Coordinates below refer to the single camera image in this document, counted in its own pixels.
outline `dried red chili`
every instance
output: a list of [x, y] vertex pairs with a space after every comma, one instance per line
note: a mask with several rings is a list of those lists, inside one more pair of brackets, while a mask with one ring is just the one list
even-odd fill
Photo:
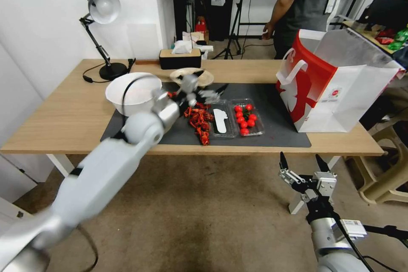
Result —
[[[167, 94], [171, 98], [177, 93], [169, 92]], [[189, 107], [184, 111], [184, 117], [189, 118], [188, 123], [195, 128], [195, 134], [200, 139], [202, 145], [210, 144], [209, 122], [214, 120], [214, 116], [207, 111], [209, 108], [209, 105], [197, 102], [194, 108]]]

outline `tissue box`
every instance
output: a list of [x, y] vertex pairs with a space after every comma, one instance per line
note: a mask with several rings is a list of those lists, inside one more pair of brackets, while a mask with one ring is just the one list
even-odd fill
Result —
[[162, 69], [201, 68], [201, 52], [193, 49], [188, 54], [171, 54], [171, 49], [163, 49], [159, 54]]

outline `shopping bag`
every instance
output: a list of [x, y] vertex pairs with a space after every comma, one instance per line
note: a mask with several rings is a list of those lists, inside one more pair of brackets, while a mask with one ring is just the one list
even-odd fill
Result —
[[300, 30], [276, 88], [298, 132], [349, 132], [404, 71], [350, 29]]

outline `person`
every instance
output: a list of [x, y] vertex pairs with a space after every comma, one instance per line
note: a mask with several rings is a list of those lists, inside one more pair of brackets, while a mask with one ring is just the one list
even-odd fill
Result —
[[328, 0], [277, 0], [271, 20], [265, 25], [262, 39], [273, 41], [276, 60], [291, 48], [299, 29], [325, 31], [329, 14], [325, 14]]

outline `bag handle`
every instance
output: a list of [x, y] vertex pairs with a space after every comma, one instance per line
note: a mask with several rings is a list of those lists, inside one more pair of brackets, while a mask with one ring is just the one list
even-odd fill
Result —
[[[288, 57], [288, 55], [289, 55], [292, 51], [295, 51], [295, 49], [294, 49], [294, 48], [290, 48], [290, 49], [286, 52], [285, 56], [283, 57], [283, 59], [284, 59], [285, 61], [288, 60], [287, 57]], [[296, 63], [296, 65], [293, 67], [293, 69], [292, 69], [292, 71], [289, 73], [289, 75], [288, 75], [288, 76], [284, 76], [283, 73], [282, 73], [282, 71], [284, 70], [284, 68], [283, 68], [283, 65], [284, 65], [284, 64], [285, 64], [285, 62], [282, 62], [282, 65], [280, 66], [280, 70], [279, 70], [278, 73], [276, 74], [276, 78], [279, 80], [279, 82], [280, 82], [282, 85], [288, 85], [288, 84], [290, 84], [290, 83], [293, 81], [293, 79], [295, 78], [295, 76], [297, 75], [297, 73], [299, 72], [299, 70], [302, 69], [303, 67], [304, 67], [304, 70], [307, 69], [307, 63], [306, 63], [303, 59], [301, 59], [301, 60], [299, 60], [299, 61]]]

